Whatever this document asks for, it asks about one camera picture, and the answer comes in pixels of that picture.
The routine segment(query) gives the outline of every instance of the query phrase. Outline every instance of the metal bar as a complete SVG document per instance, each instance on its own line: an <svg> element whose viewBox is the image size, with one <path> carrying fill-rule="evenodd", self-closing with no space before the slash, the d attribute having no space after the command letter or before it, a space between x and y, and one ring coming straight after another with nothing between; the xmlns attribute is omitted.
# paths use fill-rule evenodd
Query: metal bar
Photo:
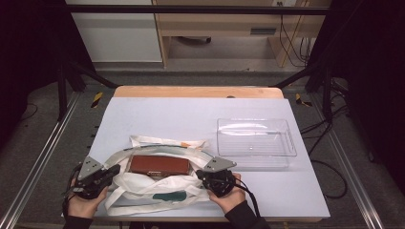
<svg viewBox="0 0 405 229"><path fill-rule="evenodd" d="M63 134L65 127L70 120L72 113L75 109L77 100L80 97L80 93L74 93L69 106L68 111L64 118L61 121L58 121L53 128L53 132L48 138L44 148L38 156L38 159L32 166L30 173L27 175L24 184L20 188L17 196L14 198L11 206L7 210L6 214L1 218L0 229L11 229L14 227L15 223L18 221L25 205L27 204L33 189L35 188L36 183L41 177L42 172L45 169L45 166L48 163L49 158L53 154L54 147L56 146L59 138Z"/></svg>
<svg viewBox="0 0 405 229"><path fill-rule="evenodd" d="M309 95L311 100L314 102L314 107L318 112L319 116L322 118L322 111L320 109L319 99L313 94ZM333 129L329 132L330 145L334 149L337 161L342 169L343 175L348 181L349 187L352 191L353 197L357 202L357 205L360 209L361 214L363 215L364 220L370 229L383 229L384 225L376 212L372 201L367 194L366 189L361 183L360 178L352 167L350 160L348 159L345 150L342 147L342 144L339 141L336 133Z"/></svg>
<svg viewBox="0 0 405 229"><path fill-rule="evenodd" d="M150 6L150 5L46 5L47 10L87 13L207 13L207 14L283 14L329 15L347 12L330 8L246 7L246 6Z"/></svg>

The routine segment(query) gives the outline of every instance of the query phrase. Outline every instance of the leather wallet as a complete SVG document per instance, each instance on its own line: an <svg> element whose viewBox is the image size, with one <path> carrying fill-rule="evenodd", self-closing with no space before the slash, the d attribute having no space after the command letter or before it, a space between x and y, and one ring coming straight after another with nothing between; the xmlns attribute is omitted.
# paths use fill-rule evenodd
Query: leather wallet
<svg viewBox="0 0 405 229"><path fill-rule="evenodd" d="M129 171L150 177L188 175L189 161L171 156L132 156Z"/></svg>

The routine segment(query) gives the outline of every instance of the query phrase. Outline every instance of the black curtain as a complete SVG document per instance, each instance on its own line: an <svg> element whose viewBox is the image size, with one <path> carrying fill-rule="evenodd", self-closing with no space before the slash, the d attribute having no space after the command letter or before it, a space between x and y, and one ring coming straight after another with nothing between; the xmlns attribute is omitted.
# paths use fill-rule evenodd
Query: black curtain
<svg viewBox="0 0 405 229"><path fill-rule="evenodd" d="M29 93L55 82L64 61L96 72L71 14L48 11L44 4L66 5L64 0L0 1L0 148L25 112ZM66 77L74 90L84 90L79 73L67 68Z"/></svg>
<svg viewBox="0 0 405 229"><path fill-rule="evenodd" d="M341 6L351 1L333 1ZM364 0L328 53L333 77L349 84L347 102L376 161L405 194L405 4L401 0ZM342 18L327 17L310 57L319 60Z"/></svg>

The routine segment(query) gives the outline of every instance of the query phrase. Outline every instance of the table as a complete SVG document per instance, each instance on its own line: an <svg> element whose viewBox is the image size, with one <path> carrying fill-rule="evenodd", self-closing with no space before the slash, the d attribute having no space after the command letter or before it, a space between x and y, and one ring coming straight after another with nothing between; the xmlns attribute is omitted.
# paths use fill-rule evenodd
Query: table
<svg viewBox="0 0 405 229"><path fill-rule="evenodd" d="M268 221L318 221L330 216L319 183L300 136L288 100L279 89L253 87L140 87L123 86L111 99L89 156L103 162L113 153L131 147L130 135L150 135L180 140L206 139L216 154L218 117L283 118L288 122L297 156L287 168L233 172L259 203ZM225 221L213 202L150 214L109 217L103 204L96 219L137 221Z"/></svg>

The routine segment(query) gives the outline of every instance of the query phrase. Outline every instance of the white cabinet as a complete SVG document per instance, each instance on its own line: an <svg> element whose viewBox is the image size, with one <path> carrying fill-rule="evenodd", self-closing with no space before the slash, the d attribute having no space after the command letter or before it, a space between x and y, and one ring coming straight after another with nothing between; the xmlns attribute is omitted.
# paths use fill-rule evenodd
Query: white cabinet
<svg viewBox="0 0 405 229"><path fill-rule="evenodd" d="M67 4L152 5L150 0L66 0ZM93 62L161 62L153 13L72 13Z"/></svg>

